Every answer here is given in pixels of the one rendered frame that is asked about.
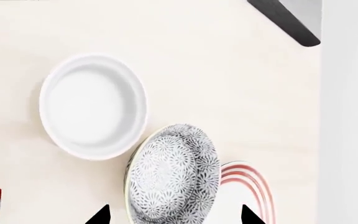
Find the black floral patterned bowl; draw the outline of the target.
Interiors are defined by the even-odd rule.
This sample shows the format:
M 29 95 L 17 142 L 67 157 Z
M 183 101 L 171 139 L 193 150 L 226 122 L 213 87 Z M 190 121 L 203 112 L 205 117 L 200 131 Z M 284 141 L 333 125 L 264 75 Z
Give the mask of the black floral patterned bowl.
M 124 174 L 130 224 L 203 224 L 221 181 L 210 138 L 191 124 L 164 126 L 132 153 Z

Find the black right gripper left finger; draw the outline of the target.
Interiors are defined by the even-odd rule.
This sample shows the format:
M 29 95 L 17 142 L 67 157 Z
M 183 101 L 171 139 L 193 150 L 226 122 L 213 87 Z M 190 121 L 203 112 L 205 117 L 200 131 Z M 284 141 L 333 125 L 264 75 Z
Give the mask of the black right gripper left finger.
M 105 205 L 94 216 L 92 216 L 85 224 L 110 224 L 110 208 Z

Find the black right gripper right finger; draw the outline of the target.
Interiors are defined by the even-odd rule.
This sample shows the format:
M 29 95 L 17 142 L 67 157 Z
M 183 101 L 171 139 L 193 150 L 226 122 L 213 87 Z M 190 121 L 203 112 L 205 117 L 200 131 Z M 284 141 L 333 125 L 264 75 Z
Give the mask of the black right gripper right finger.
M 242 205 L 242 224 L 265 224 L 247 205 Z

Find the white plate with red rings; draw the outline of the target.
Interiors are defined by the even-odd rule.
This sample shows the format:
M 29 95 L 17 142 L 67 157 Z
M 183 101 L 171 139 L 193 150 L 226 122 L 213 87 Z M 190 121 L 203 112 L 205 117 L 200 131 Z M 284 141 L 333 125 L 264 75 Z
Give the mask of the white plate with red rings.
M 203 224 L 250 224 L 241 220 L 246 205 L 264 224 L 277 224 L 273 195 L 264 177 L 248 162 L 221 166 L 221 185 Z

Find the white ramekin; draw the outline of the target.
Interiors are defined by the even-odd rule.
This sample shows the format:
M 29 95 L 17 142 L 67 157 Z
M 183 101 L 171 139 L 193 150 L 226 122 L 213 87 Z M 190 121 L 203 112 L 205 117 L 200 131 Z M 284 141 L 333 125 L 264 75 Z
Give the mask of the white ramekin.
M 58 147 L 84 160 L 108 160 L 128 151 L 143 134 L 147 115 L 140 78 L 109 55 L 66 59 L 40 88 L 45 132 Z

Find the dark grey bar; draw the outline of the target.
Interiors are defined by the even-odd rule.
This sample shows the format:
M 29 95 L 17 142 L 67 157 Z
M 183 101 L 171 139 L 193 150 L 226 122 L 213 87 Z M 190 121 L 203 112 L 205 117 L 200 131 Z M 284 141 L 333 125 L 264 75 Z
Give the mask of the dark grey bar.
M 323 0 L 247 0 L 256 10 L 304 47 L 321 43 Z

